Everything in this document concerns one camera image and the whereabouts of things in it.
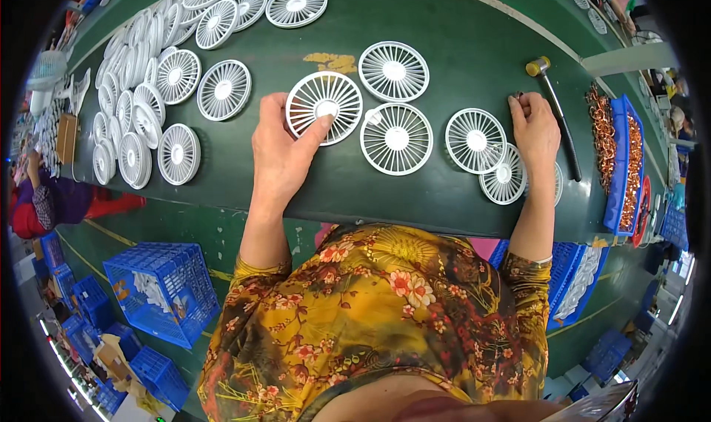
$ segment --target yellow floral top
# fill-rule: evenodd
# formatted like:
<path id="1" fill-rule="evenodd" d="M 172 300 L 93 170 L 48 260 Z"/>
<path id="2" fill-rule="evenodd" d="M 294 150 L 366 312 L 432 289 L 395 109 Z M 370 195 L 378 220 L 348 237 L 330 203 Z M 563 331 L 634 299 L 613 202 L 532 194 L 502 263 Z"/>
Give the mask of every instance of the yellow floral top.
<path id="1" fill-rule="evenodd" d="M 210 422 L 311 420 L 395 373 L 460 399 L 539 399 L 550 262 L 405 226 L 334 226 L 316 255 L 235 277 L 198 383 Z"/>

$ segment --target hammer handle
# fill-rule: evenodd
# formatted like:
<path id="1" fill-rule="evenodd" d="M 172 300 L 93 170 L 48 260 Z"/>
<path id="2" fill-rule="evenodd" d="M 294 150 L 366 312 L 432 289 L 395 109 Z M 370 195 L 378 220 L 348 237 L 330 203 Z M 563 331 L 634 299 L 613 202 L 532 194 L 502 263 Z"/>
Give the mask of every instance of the hammer handle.
<path id="1" fill-rule="evenodd" d="M 573 179 L 577 182 L 580 182 L 580 180 L 582 180 L 582 175 L 580 174 L 580 165 L 577 161 L 577 155 L 575 154 L 575 146 L 573 145 L 573 139 L 570 137 L 570 130 L 568 129 L 568 123 L 565 121 L 565 116 L 560 115 L 558 127 L 560 127 L 560 137 L 563 139 L 563 147 L 565 147 L 565 153 L 568 157 L 569 169 L 573 171 Z"/>

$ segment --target woman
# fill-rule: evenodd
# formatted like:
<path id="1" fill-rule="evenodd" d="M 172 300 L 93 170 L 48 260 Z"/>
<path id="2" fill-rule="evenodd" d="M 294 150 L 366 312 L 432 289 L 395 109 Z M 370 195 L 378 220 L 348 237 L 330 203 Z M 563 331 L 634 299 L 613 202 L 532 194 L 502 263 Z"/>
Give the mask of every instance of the woman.
<path id="1" fill-rule="evenodd" d="M 111 200 L 106 189 L 68 178 L 51 178 L 45 169 L 40 169 L 40 154 L 35 151 L 27 160 L 27 178 L 15 186 L 9 177 L 8 189 L 9 223 L 21 239 L 45 236 L 58 224 L 76 224 L 85 218 L 128 212 L 146 204 L 142 196 L 123 194 L 120 199 Z"/>
<path id="2" fill-rule="evenodd" d="M 291 273 L 281 215 L 332 116 L 297 141 L 262 98 L 254 190 L 198 396 L 210 421 L 539 421 L 560 132 L 538 93 L 509 97 L 530 183 L 500 270 L 465 239 L 334 226 Z"/>

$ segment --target green floor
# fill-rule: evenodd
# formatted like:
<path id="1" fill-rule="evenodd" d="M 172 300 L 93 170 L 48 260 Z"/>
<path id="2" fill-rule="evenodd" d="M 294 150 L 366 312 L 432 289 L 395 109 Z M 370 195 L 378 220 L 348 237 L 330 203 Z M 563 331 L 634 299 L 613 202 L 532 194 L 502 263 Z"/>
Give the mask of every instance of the green floor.
<path id="1" fill-rule="evenodd" d="M 98 226 L 82 222 L 76 226 L 59 226 L 58 232 L 63 239 L 65 259 L 76 278 L 95 275 L 110 297 L 113 297 L 111 288 L 102 279 L 105 276 L 102 261 L 125 250 L 127 243 L 199 243 L 218 299 L 222 302 L 228 285 L 224 277 L 233 268 L 246 218 L 244 212 L 148 200 L 146 207 L 138 211 L 95 220 Z M 317 222 L 287 219 L 284 227 L 294 256 L 294 265 L 297 265 L 314 253 L 314 236 L 321 225 Z M 579 323 L 549 331 L 548 377 L 555 378 L 580 363 L 603 332 L 609 328 L 622 328 L 635 315 L 639 300 L 651 279 L 651 275 L 640 268 L 644 255 L 644 250 L 633 250 L 630 246 L 610 249 L 601 279 Z M 117 319 L 125 323 L 117 301 L 112 298 L 111 302 Z M 184 380 L 194 391 L 208 346 L 207 334 L 214 330 L 216 320 L 208 325 L 203 337 L 189 351 L 146 332 L 136 332 L 144 344 L 173 359 Z M 205 418 L 194 392 L 183 411 L 197 418 Z"/>

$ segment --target green table surface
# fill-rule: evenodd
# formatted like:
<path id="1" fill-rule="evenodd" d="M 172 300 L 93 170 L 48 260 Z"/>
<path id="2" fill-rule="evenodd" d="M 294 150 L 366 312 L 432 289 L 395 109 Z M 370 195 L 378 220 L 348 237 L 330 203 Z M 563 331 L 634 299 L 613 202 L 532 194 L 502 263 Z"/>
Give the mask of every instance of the green table surface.
<path id="1" fill-rule="evenodd" d="M 84 21 L 89 38 L 82 37 L 76 47 L 91 36 L 96 37 L 95 41 L 105 37 L 112 28 L 153 1 L 112 1 L 103 13 L 97 14 L 100 21 L 87 23 L 94 14 Z M 567 8 L 568 2 L 559 11 L 575 13 Z M 529 1 L 528 9 L 539 9 L 537 4 Z M 578 24 L 578 36 L 587 38 L 580 43 L 604 51 L 603 43 L 609 39 L 596 37 L 594 31 L 591 35 L 589 25 L 581 28 L 584 23 L 577 15 L 571 16 L 567 23 Z M 550 13 L 542 18 L 549 19 Z M 590 24 L 587 16 L 584 20 Z M 102 23 L 104 32 L 100 34 Z M 287 216 L 340 223 L 359 219 L 387 221 L 442 233 L 510 236 L 523 198 L 507 206 L 487 200 L 478 178 L 449 160 L 444 128 L 461 108 L 479 107 L 499 119 L 513 142 L 506 96 L 517 90 L 537 90 L 548 97 L 543 82 L 530 78 L 524 71 L 524 65 L 531 59 L 546 55 L 553 62 L 548 75 L 567 117 L 583 175 L 580 183 L 567 179 L 567 161 L 561 149 L 557 162 L 565 180 L 563 197 L 556 208 L 555 239 L 590 242 L 594 236 L 607 232 L 601 225 L 607 198 L 598 182 L 584 100 L 590 75 L 527 26 L 476 0 L 328 0 L 321 18 L 298 29 L 279 29 L 262 17 L 213 51 L 201 50 L 194 37 L 189 39 L 180 47 L 198 55 L 203 72 L 224 59 L 244 62 L 253 77 L 252 93 L 241 113 L 221 123 L 200 114 L 194 95 L 182 104 L 167 106 L 164 128 L 184 123 L 197 133 L 202 150 L 200 168 L 188 184 L 170 185 L 161 177 L 153 151 L 153 174 L 139 193 L 174 202 L 247 209 L 253 186 L 250 138 L 258 121 L 259 99 L 276 91 L 288 92 L 301 78 L 317 71 L 315 62 L 304 60 L 310 53 L 353 56 L 357 62 L 370 44 L 383 40 L 410 44 L 430 67 L 427 91 L 411 102 L 431 123 L 434 149 L 430 159 L 411 175 L 381 174 L 363 157 L 357 130 L 344 141 L 319 149 L 306 183 L 289 204 Z M 81 52 L 76 48 L 73 59 L 77 53 L 85 54 L 89 49 Z M 78 63 L 75 74 L 83 74 L 87 67 L 94 73 L 102 61 L 103 50 L 102 45 Z M 363 88 L 357 73 L 349 76 L 360 87 L 365 110 L 380 104 Z M 629 80 L 622 78 L 617 88 L 619 93 L 630 90 Z M 77 180 L 94 184 L 97 180 L 91 165 L 94 142 L 90 133 L 97 111 L 97 91 L 92 84 L 79 115 L 81 133 L 73 173 Z M 649 165 L 645 167 L 647 173 L 652 173 L 651 170 Z M 71 172 L 70 165 L 63 168 L 63 176 L 71 176 Z M 118 168 L 108 186 L 132 191 Z"/>

